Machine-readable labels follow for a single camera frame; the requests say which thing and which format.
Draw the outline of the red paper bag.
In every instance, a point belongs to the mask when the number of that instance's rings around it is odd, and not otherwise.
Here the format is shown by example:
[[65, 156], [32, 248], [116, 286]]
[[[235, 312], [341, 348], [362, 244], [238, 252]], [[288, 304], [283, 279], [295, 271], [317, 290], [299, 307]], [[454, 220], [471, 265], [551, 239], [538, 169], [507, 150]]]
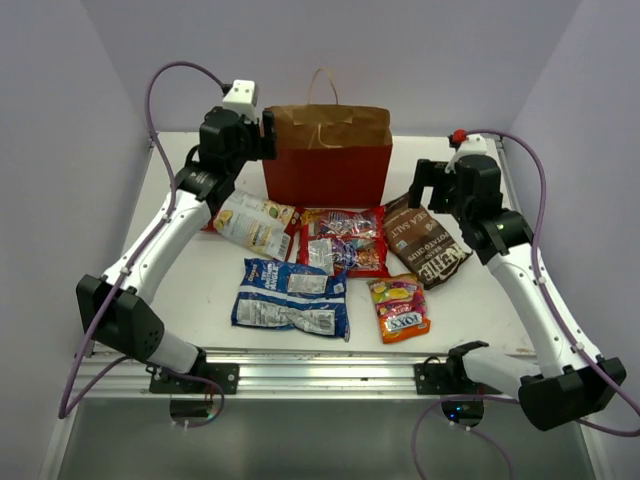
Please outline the red paper bag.
[[391, 115], [374, 106], [271, 106], [276, 158], [263, 162], [268, 198], [304, 207], [381, 204], [393, 139]]

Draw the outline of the red white chips bag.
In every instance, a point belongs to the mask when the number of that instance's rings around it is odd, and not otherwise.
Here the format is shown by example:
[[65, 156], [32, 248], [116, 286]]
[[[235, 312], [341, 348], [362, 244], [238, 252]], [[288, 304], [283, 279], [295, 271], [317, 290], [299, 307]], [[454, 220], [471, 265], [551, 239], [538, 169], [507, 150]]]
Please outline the red white chips bag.
[[300, 227], [302, 207], [235, 190], [203, 228], [258, 255], [287, 261]]

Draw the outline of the red assorted candy bag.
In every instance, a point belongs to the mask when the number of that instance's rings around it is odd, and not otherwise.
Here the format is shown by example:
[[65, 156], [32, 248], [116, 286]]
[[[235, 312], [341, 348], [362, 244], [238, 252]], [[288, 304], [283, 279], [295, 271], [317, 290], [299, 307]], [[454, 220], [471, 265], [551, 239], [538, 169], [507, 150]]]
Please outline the red assorted candy bag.
[[308, 209], [301, 220], [297, 262], [330, 276], [389, 276], [384, 206], [362, 211]]

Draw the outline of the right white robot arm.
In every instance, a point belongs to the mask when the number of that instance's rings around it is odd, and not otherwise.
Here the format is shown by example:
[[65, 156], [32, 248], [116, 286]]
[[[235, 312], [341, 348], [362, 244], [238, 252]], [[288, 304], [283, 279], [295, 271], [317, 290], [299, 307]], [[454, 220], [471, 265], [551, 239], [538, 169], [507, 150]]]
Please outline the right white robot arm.
[[421, 159], [409, 205], [452, 215], [463, 239], [509, 297], [534, 347], [535, 361], [503, 354], [484, 341], [449, 350], [441, 364], [426, 362], [424, 376], [443, 391], [468, 392], [483, 384], [515, 399], [541, 431], [602, 411], [627, 372], [583, 333], [547, 277], [524, 217], [503, 205], [501, 170], [484, 154], [468, 154], [453, 167]]

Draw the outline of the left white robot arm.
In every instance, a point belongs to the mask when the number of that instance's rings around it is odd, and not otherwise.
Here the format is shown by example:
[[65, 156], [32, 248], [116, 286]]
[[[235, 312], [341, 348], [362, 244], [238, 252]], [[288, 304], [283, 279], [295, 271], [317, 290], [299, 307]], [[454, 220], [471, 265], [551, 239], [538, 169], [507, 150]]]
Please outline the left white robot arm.
[[201, 350], [169, 332], [151, 304], [165, 275], [192, 237], [220, 210], [248, 161], [276, 157], [274, 115], [259, 121], [216, 107], [199, 129], [160, 210], [139, 238], [99, 277], [76, 287], [88, 337], [141, 363], [172, 370], [185, 392], [208, 379]]

